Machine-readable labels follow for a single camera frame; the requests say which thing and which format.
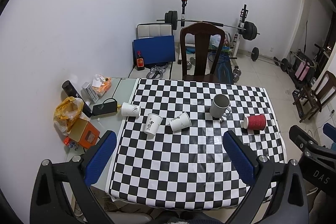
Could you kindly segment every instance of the bottle with red cap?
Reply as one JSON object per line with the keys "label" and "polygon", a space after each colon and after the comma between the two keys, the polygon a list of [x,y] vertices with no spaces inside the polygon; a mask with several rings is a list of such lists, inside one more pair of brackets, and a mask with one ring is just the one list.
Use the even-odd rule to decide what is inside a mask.
{"label": "bottle with red cap", "polygon": [[137,52],[137,58],[136,58],[136,69],[137,70],[144,70],[145,66],[143,64],[143,58],[141,56],[141,52]]}

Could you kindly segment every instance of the red ribbed paper cup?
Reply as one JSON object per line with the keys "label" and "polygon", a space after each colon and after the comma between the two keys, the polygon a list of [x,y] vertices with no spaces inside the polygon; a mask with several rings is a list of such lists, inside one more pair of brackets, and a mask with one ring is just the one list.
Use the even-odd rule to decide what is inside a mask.
{"label": "red ribbed paper cup", "polygon": [[264,114],[245,117],[243,126],[245,129],[265,130],[266,117]]}

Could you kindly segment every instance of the pink bag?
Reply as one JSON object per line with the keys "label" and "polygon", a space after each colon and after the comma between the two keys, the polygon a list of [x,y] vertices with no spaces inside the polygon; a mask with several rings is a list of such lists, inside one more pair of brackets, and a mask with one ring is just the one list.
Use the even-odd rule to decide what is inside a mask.
{"label": "pink bag", "polygon": [[306,66],[305,62],[301,62],[301,64],[299,65],[298,69],[295,72],[295,77],[299,78],[302,70],[304,70],[303,73],[301,74],[300,78],[299,78],[299,80],[302,81],[306,77],[306,75],[309,71],[309,68],[310,68],[309,63],[307,63],[307,66]]}

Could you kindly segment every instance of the wooden chair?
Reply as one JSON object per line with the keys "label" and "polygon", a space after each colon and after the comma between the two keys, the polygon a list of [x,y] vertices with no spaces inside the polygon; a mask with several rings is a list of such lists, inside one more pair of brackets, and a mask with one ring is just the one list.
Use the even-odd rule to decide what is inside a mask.
{"label": "wooden chair", "polygon": [[[320,87],[321,83],[323,82],[324,78],[327,75],[329,77],[328,81],[321,88],[321,90],[318,93],[316,93],[319,90],[319,87]],[[335,91],[327,99],[325,99],[322,102],[322,99],[331,91],[332,88],[335,88]],[[303,105],[306,105],[307,102],[310,102],[311,109],[308,111],[307,114],[305,114],[305,116],[303,116],[303,118],[300,120],[300,122],[305,120],[308,116],[309,116],[308,120],[310,120],[318,111],[321,112],[322,107],[324,105],[326,105],[332,99],[332,97],[335,94],[336,94],[336,77],[335,77],[334,74],[332,74],[328,70],[324,73],[321,81],[319,82],[319,84],[317,85],[315,90],[310,89],[306,85],[303,86],[303,89],[302,89],[298,99],[293,104],[296,104],[300,98],[306,97],[307,100],[304,102]]]}
{"label": "wooden chair", "polygon": [[[190,33],[195,37],[195,71],[194,75],[187,74],[187,56],[185,51],[185,36]],[[205,74],[205,69],[208,61],[208,49],[210,43],[210,36],[220,35],[219,47],[216,52],[215,59],[213,61],[211,71],[209,74]],[[214,75],[219,56],[221,54],[223,44],[225,40],[225,32],[222,29],[210,23],[194,23],[188,27],[185,27],[180,32],[180,44],[181,44],[181,57],[182,57],[182,80],[196,81],[196,82],[208,82],[208,83],[220,83],[218,78]]]}

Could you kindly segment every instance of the orange box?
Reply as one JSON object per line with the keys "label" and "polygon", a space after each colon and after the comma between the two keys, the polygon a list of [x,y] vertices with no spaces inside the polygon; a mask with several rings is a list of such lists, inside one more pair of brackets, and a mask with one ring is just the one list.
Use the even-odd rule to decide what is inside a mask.
{"label": "orange box", "polygon": [[96,144],[99,133],[98,129],[95,128],[92,123],[78,118],[70,130],[69,138],[84,148],[90,148]]}

